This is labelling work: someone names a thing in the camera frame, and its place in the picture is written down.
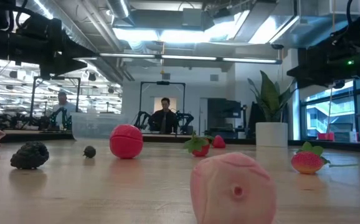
small black ball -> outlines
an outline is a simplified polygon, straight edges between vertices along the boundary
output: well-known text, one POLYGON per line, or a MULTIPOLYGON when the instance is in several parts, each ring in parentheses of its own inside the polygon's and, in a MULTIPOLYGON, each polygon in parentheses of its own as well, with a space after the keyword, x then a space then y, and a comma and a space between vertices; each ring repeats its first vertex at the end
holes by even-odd
POLYGON ((84 150, 84 156, 87 158, 93 158, 96 154, 96 150, 93 146, 87 146, 84 150))

wooden table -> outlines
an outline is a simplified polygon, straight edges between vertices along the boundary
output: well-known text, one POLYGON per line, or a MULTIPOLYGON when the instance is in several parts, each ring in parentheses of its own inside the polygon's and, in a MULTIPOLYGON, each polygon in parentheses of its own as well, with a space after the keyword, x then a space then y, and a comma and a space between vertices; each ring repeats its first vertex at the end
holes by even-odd
MULTIPOLYGON (((138 159, 119 160, 107 142, 45 142, 50 160, 39 170, 16 170, 9 160, 20 144, 0 148, 0 224, 196 223, 189 192, 200 161, 181 144, 146 143, 138 159), (98 150, 84 159, 86 144, 98 150)), ((300 175, 294 150, 228 146, 255 157, 277 183, 281 224, 360 224, 360 167, 324 168, 300 175)), ((359 153, 326 151, 336 164, 360 162, 359 153)))

black ball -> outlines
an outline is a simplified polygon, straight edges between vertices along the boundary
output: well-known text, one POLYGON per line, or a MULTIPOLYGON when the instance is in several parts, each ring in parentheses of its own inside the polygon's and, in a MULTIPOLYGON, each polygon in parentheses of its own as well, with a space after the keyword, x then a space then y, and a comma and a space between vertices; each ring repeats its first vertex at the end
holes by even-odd
POLYGON ((36 169, 49 160, 49 152, 41 142, 27 142, 12 155, 11 166, 17 169, 36 169))
POLYGON ((87 146, 84 150, 84 156, 87 158, 93 158, 96 154, 96 150, 93 146, 87 146))

person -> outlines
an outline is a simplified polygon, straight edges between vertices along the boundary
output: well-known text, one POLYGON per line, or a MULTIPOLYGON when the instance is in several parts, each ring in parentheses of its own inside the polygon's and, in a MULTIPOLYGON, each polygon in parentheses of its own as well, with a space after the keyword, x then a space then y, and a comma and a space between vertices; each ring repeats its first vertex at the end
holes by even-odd
POLYGON ((169 98, 163 98, 161 100, 162 109, 156 111, 149 120, 149 125, 153 128, 153 131, 159 131, 160 134, 176 133, 178 129, 178 121, 176 114, 170 109, 169 98))
MULTIPOLYGON (((67 118, 71 113, 76 112, 76 106, 73 103, 68 102, 67 94, 63 91, 58 93, 58 104, 53 106, 53 112, 56 112, 60 108, 65 108, 67 110, 67 118)), ((55 119, 56 126, 60 126, 62 124, 62 112, 57 114, 57 118, 55 119)))

potted plant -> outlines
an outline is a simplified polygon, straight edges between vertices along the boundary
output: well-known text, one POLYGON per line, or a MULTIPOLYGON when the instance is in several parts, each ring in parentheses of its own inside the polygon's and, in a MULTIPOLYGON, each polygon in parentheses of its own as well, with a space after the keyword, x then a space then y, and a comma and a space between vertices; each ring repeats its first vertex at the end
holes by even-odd
POLYGON ((257 90, 255 83, 248 78, 253 87, 252 93, 256 96, 256 102, 262 110, 266 122, 256 123, 256 145, 268 147, 288 146, 288 124, 281 123, 282 112, 288 100, 292 97, 291 86, 296 82, 294 79, 287 90, 280 93, 278 83, 273 83, 266 73, 262 74, 262 88, 257 90))

